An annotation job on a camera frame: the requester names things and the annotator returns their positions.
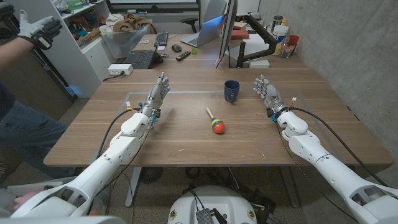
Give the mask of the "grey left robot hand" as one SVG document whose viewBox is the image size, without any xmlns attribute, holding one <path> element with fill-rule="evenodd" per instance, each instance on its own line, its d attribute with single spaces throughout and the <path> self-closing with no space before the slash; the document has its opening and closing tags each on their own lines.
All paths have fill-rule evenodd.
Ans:
<svg viewBox="0 0 398 224">
<path fill-rule="evenodd" d="M 166 94 L 170 91 L 169 78 L 162 72 L 155 85 L 148 92 L 141 113 L 150 118 L 153 112 L 159 109 Z"/>
</svg>

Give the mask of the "white and black gloved hand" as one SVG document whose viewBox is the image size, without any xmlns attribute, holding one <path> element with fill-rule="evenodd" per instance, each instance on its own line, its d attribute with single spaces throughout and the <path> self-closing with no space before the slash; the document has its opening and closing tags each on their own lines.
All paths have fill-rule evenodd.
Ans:
<svg viewBox="0 0 398 224">
<path fill-rule="evenodd" d="M 29 23 L 28 14 L 21 9 L 18 37 L 31 42 L 34 47 L 48 50 L 52 47 L 53 39 L 59 35 L 62 25 L 60 20 L 48 16 L 34 23 Z"/>
</svg>

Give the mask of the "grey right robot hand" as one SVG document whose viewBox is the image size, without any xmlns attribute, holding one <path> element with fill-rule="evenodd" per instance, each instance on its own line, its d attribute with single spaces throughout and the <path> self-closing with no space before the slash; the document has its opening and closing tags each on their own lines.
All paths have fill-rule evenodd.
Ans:
<svg viewBox="0 0 398 224">
<path fill-rule="evenodd" d="M 277 119 L 287 111 L 279 91 L 264 75 L 255 79 L 253 90 L 264 101 L 268 118 Z"/>
</svg>

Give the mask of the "black gloved person hand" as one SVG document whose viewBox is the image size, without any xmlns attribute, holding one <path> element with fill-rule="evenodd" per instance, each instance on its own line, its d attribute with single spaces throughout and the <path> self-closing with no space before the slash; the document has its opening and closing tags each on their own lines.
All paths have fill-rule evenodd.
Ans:
<svg viewBox="0 0 398 224">
<path fill-rule="evenodd" d="M 1 1 L 1 22 L 5 23 L 7 26 L 7 28 L 1 27 L 1 40 L 9 39 L 13 35 L 17 34 L 18 29 L 15 27 L 15 24 L 12 21 L 14 12 L 14 6 Z"/>
</svg>

